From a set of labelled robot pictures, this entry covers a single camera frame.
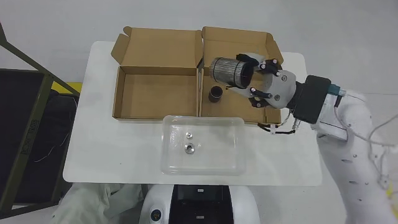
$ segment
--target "white table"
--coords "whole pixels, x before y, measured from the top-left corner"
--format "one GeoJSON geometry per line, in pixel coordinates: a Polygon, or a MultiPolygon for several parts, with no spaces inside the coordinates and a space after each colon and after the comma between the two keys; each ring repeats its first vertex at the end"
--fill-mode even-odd
{"type": "MultiPolygon", "coordinates": [[[[69,182],[129,184],[301,185],[322,182],[315,133],[306,123],[293,135],[271,135],[247,125],[247,169],[240,176],[166,175],[160,171],[161,121],[118,121],[112,115],[114,42],[91,47],[63,177],[69,182]]],[[[304,57],[282,53],[283,68],[303,82],[304,57]]],[[[282,111],[282,119],[287,110],[282,111]]],[[[290,129],[291,118],[284,126],[290,129]]]]}

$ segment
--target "open cardboard box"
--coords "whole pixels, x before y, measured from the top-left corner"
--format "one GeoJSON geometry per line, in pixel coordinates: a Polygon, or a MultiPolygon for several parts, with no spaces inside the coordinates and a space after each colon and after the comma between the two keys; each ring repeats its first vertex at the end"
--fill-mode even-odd
{"type": "MultiPolygon", "coordinates": [[[[235,58],[240,53],[257,53],[265,56],[266,59],[277,59],[282,64],[283,57],[273,36],[267,32],[204,27],[202,37],[204,70],[201,73],[199,115],[240,117],[248,123],[280,123],[280,110],[271,107],[253,108],[247,98],[226,90],[225,85],[215,82],[208,76],[209,67],[214,58],[235,58]],[[208,94],[216,85],[223,89],[223,96],[219,102],[212,103],[208,99],[208,94]]],[[[251,86],[260,88],[261,79],[261,76],[254,74],[251,86]]]]}
{"type": "MultiPolygon", "coordinates": [[[[112,50],[120,64],[114,97],[117,119],[163,119],[166,115],[240,117],[249,123],[279,123],[280,111],[253,108],[247,98],[225,90],[218,103],[208,92],[217,85],[208,67],[217,57],[253,52],[283,62],[267,32],[204,27],[164,30],[125,27],[112,50]],[[197,67],[203,58],[204,70],[197,67]]],[[[253,86],[261,79],[254,76],[253,86]]]]}
{"type": "Polygon", "coordinates": [[[198,116],[201,31],[125,27],[112,50],[119,62],[117,119],[198,116]]]}

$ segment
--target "cylindrical filter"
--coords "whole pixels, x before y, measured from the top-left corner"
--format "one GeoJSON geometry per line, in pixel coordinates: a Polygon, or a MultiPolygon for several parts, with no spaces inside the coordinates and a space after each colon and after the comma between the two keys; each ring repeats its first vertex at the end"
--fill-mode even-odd
{"type": "Polygon", "coordinates": [[[220,101],[221,96],[223,95],[223,89],[219,86],[214,86],[211,88],[209,92],[209,100],[210,102],[217,103],[220,101]]]}
{"type": "Polygon", "coordinates": [[[245,62],[228,58],[215,58],[210,65],[210,77],[216,82],[238,88],[249,86],[254,69],[245,62]]]}

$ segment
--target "cardboard box lid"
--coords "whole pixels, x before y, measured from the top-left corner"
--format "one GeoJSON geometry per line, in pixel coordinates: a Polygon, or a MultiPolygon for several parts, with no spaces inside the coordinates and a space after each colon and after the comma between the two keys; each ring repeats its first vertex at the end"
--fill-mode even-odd
{"type": "Polygon", "coordinates": [[[273,36],[267,32],[207,27],[202,29],[205,67],[214,58],[235,58],[239,53],[252,52],[277,59],[282,64],[282,54],[273,36]]]}
{"type": "Polygon", "coordinates": [[[123,66],[196,68],[203,56],[200,30],[126,26],[111,52],[123,66]]]}

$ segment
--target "clear plastic tray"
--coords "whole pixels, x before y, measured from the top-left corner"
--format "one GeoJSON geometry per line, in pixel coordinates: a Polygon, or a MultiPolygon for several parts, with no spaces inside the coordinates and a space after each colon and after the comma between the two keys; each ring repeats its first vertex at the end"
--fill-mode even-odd
{"type": "Polygon", "coordinates": [[[166,116],[163,119],[162,172],[242,174],[246,170],[243,138],[241,118],[166,116]]]}

